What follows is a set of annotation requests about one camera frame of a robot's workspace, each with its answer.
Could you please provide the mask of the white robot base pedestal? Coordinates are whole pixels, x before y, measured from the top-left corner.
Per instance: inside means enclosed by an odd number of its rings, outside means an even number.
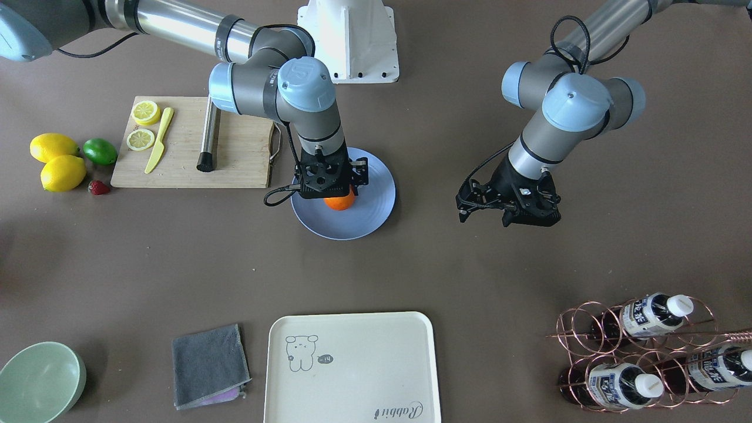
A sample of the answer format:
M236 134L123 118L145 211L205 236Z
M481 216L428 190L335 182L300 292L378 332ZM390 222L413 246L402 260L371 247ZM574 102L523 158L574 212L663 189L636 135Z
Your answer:
M298 26L315 42L337 84L394 83L400 78L393 9L381 1L309 1Z

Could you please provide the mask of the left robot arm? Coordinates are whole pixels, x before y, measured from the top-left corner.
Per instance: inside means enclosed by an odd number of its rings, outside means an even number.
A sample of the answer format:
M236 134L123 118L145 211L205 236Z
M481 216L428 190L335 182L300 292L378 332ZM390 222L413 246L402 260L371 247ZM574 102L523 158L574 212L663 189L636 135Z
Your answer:
M503 211L502 224L551 227L561 219L552 171L578 143L620 129L646 107L641 84L631 78L599 79L591 66L612 59L632 31L666 10L671 1L607 1L588 17L566 15L578 28L561 41L549 35L535 62L515 62L505 72L502 96L534 115L484 184L468 176L456 195L461 222L480 210Z

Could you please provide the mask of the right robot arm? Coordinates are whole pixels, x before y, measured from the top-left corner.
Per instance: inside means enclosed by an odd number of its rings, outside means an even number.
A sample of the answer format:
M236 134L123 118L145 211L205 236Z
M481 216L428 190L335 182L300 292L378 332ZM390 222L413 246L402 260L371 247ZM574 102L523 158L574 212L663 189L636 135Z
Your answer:
M51 55L103 28L212 54L219 64L210 73L209 97L218 109L296 131L301 151L291 148L294 180L282 192L323 199L357 194L369 182L368 159L349 154L330 72L299 26L255 26L185 1L3 1L1 18L2 56L17 62Z

